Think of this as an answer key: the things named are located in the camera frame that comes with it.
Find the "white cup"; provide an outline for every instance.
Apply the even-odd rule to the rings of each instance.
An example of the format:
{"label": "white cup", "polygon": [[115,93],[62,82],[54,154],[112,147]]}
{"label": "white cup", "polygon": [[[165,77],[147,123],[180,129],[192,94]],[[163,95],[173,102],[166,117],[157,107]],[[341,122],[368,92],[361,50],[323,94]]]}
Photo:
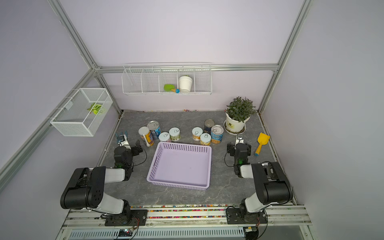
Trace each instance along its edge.
{"label": "white cup", "polygon": [[181,93],[189,93],[192,87],[192,78],[188,76],[181,76],[179,78],[179,90]]}

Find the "white plastic pot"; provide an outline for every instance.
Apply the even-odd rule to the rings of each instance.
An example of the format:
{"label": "white plastic pot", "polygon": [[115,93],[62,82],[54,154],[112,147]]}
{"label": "white plastic pot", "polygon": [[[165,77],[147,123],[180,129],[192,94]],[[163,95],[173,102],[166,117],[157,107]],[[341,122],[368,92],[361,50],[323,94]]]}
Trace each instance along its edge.
{"label": "white plastic pot", "polygon": [[189,93],[192,87],[192,78],[188,76],[181,76],[179,78],[179,90],[181,93]]}
{"label": "white plastic pot", "polygon": [[247,119],[244,120],[244,122],[239,122],[230,118],[228,113],[225,113],[225,114],[227,115],[227,121],[225,122],[225,126],[228,131],[233,133],[240,132],[244,128],[245,123],[251,117],[249,116]]}

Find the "black mount plate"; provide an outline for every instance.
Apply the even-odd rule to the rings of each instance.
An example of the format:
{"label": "black mount plate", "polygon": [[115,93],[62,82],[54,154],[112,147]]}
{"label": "black mount plate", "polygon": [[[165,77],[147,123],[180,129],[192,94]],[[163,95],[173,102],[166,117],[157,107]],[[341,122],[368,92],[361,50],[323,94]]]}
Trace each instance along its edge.
{"label": "black mount plate", "polygon": [[131,210],[131,218],[127,218],[125,215],[116,215],[111,218],[107,218],[105,221],[105,226],[137,226],[137,220],[139,219],[139,226],[144,226],[147,220],[148,210]]}
{"label": "black mount plate", "polygon": [[263,213],[248,214],[244,220],[240,218],[239,209],[229,208],[227,213],[230,216],[227,216],[227,224],[257,224],[259,220],[260,223],[266,223],[266,217],[263,217]]}

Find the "wire mesh basket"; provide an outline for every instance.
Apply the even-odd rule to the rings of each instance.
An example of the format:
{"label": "wire mesh basket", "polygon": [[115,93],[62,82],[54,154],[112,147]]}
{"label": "wire mesh basket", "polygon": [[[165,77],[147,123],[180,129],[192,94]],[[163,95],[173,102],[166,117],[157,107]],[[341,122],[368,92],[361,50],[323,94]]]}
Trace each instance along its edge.
{"label": "wire mesh basket", "polygon": [[164,91],[165,84],[179,88],[181,76],[192,78],[192,87],[188,93],[179,94],[212,94],[212,71],[207,65],[175,65],[175,66],[134,66],[124,65],[122,89],[126,95],[168,95],[174,92]]}
{"label": "wire mesh basket", "polygon": [[105,88],[80,88],[51,124],[64,136],[93,137],[111,105]]}

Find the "white wall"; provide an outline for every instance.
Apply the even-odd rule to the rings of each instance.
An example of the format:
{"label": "white wall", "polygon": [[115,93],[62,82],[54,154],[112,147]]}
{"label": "white wall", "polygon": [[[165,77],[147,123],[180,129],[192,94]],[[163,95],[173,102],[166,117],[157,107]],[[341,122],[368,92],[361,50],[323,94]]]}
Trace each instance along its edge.
{"label": "white wall", "polygon": [[53,129],[0,194],[0,239],[55,239],[69,210],[60,197],[79,167],[96,166],[117,120],[111,108],[94,137]]}
{"label": "white wall", "polygon": [[101,66],[277,63],[303,0],[61,0]]}
{"label": "white wall", "polygon": [[262,115],[320,239],[383,239],[384,2],[317,0]]}
{"label": "white wall", "polygon": [[46,0],[0,2],[0,168],[87,72]]}
{"label": "white wall", "polygon": [[250,98],[259,107],[271,77],[272,71],[219,71],[212,72],[211,95],[127,96],[120,73],[104,74],[119,106],[139,111],[222,110],[238,96]]}

